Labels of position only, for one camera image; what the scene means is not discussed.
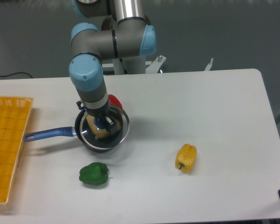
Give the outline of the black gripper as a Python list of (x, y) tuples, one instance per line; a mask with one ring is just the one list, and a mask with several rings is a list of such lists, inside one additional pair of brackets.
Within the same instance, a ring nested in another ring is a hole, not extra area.
[(76, 124), (80, 124), (83, 114), (87, 112), (89, 115), (98, 118), (100, 122), (102, 122), (105, 125), (107, 131), (110, 134), (115, 134), (118, 131), (117, 122), (111, 117), (109, 117), (109, 100), (107, 100), (102, 107), (97, 109), (91, 109), (89, 107), (86, 107), (82, 100), (77, 101), (76, 104), (78, 106), (78, 109), (80, 110), (80, 113), (76, 118)]

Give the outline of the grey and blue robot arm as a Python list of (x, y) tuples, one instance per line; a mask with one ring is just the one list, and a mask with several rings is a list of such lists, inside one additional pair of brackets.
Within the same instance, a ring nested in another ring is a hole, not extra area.
[(154, 54), (155, 29), (145, 20), (140, 0), (74, 0), (72, 4), (85, 18), (110, 16), (115, 22), (102, 31), (87, 22), (77, 24), (71, 31), (69, 65), (70, 79), (86, 112), (114, 133), (117, 125), (109, 115), (102, 61)]

